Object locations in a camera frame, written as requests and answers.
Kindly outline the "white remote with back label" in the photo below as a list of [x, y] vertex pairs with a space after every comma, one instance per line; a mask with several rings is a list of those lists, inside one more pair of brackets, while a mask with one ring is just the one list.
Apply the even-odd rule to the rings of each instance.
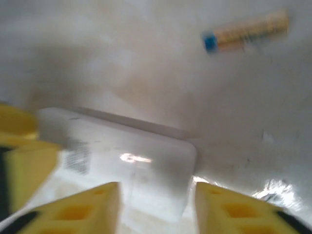
[[180, 219], [195, 168], [192, 144], [60, 108], [37, 116], [40, 138], [63, 146], [60, 177], [85, 189], [120, 182], [125, 205]]

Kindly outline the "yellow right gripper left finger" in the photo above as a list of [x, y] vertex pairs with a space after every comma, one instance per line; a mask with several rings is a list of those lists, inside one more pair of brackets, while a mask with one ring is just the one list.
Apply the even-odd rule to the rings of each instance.
[[120, 184], [110, 182], [35, 207], [0, 234], [116, 234]]

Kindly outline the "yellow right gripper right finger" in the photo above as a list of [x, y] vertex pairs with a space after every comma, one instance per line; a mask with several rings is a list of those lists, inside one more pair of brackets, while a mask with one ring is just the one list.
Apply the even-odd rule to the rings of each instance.
[[312, 234], [280, 207], [205, 182], [196, 184], [195, 211], [199, 234]]

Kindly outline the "gold battery with blue end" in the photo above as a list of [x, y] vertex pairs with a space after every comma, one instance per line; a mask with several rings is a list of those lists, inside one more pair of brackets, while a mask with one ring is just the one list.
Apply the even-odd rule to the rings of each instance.
[[222, 50], [244, 49], [246, 45], [284, 35], [288, 29], [289, 14], [286, 10], [279, 10], [214, 28], [202, 35], [202, 41], [207, 53], [212, 54]]

